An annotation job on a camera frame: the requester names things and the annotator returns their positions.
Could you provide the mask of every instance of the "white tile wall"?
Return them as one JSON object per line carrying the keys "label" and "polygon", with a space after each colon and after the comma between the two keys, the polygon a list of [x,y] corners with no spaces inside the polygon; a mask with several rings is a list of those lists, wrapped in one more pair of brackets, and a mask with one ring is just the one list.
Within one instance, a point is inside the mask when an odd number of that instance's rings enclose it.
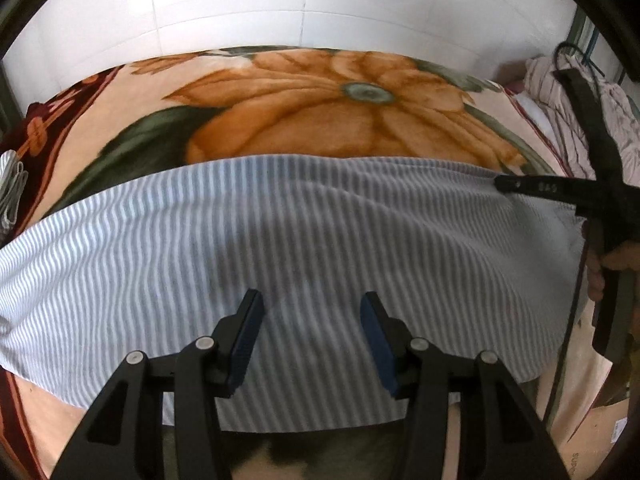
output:
{"label": "white tile wall", "polygon": [[49,0],[3,59],[23,110],[136,59],[249,44],[386,50],[491,77],[551,52],[571,0]]}

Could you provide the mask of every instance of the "crumpled striped cloth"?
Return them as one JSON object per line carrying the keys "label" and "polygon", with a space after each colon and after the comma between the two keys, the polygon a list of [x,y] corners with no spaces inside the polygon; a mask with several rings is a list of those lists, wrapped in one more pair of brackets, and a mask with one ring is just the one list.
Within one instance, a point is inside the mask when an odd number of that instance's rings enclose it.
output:
{"label": "crumpled striped cloth", "polygon": [[15,226],[20,197],[28,176],[14,150],[7,150],[0,155],[0,247]]}
{"label": "crumpled striped cloth", "polygon": [[[495,173],[415,158],[262,155],[105,190],[0,251],[0,365],[87,407],[127,352],[177,352],[235,312],[267,315],[233,431],[396,420],[359,321],[375,290],[443,351],[495,350],[524,382],[555,356],[582,244],[572,208]],[[165,406],[170,420],[172,406]]]}

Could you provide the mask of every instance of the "cardboard box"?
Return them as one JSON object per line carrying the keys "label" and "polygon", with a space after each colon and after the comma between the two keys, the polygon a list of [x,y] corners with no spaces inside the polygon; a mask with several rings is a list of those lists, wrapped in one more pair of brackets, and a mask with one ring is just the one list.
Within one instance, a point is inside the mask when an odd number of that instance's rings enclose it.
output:
{"label": "cardboard box", "polygon": [[626,424],[629,400],[589,411],[559,451],[572,480],[587,480],[608,455]]}

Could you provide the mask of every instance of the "floral blanket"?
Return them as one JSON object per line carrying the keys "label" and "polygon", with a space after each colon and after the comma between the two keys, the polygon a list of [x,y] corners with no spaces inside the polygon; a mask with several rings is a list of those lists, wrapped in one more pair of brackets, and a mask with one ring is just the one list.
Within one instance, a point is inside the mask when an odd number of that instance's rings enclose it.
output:
{"label": "floral blanket", "polygon": [[[167,56],[104,71],[32,105],[0,143],[0,153],[9,149],[30,174],[14,237],[109,187],[243,155],[414,156],[566,174],[548,140],[494,83],[395,54],[287,47]],[[2,378],[0,415],[15,423],[3,427],[1,443],[32,478],[42,476],[33,459],[46,461],[42,446],[26,430],[14,379]],[[257,452],[262,446],[256,441]]]}

